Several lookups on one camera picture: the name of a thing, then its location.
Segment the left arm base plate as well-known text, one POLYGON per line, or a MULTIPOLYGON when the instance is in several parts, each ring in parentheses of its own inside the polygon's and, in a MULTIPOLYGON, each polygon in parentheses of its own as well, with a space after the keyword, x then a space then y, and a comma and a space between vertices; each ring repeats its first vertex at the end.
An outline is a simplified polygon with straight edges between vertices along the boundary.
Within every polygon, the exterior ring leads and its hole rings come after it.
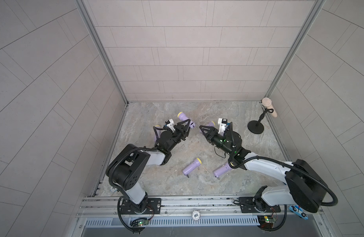
POLYGON ((122 200, 118 204, 118 212, 122 215, 130 214, 159 214, 161 208, 161 198, 148 198, 146 203, 135 204, 130 200, 122 200))

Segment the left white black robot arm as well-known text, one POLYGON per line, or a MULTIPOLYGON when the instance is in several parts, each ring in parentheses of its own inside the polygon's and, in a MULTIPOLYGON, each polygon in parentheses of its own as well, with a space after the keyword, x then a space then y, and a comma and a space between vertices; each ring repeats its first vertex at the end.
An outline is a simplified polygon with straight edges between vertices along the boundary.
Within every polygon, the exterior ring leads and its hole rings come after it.
POLYGON ((106 176, 109 184, 123 194, 134 212, 142 213, 147 206, 148 194, 138 184, 144 168, 165 165, 176 145, 188 137, 191 123, 189 118, 178 123, 170 119, 163 127, 154 126, 156 141, 153 148, 128 144, 108 165, 106 176))

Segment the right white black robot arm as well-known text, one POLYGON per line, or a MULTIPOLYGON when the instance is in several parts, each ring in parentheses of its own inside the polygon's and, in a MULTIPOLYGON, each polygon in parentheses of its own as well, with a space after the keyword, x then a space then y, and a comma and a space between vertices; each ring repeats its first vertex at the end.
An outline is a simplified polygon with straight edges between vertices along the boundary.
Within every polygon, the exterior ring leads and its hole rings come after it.
POLYGON ((227 163, 216 170, 221 176, 228 170, 243 169, 259 172, 281 181, 277 187, 262 186, 251 199, 250 206, 258 212, 276 205, 298 205, 311 213, 320 206, 335 206, 338 197, 304 160, 283 162, 257 155, 242 147, 240 135, 233 131, 230 123, 223 133, 213 126, 199 127, 206 140, 228 154, 227 163))

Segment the purple flashlight horizontal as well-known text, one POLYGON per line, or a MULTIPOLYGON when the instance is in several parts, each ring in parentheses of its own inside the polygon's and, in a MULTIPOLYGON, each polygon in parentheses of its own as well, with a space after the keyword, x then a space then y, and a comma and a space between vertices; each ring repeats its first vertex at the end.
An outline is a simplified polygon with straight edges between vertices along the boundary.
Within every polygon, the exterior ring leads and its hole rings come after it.
POLYGON ((177 117, 180 121, 185 121, 185 120, 189 119, 190 120, 189 127, 192 129, 194 129, 196 127, 195 122, 192 119, 190 119, 184 112, 178 113, 177 117))

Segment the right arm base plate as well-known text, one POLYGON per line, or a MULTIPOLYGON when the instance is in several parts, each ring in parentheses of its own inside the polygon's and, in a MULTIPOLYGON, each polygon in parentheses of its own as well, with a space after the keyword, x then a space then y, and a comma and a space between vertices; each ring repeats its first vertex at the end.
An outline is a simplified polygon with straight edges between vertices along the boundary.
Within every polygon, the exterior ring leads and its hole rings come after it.
POLYGON ((239 197, 238 199, 235 199, 233 203, 240 206, 242 213, 281 212, 279 205, 269 206, 262 198, 239 197))

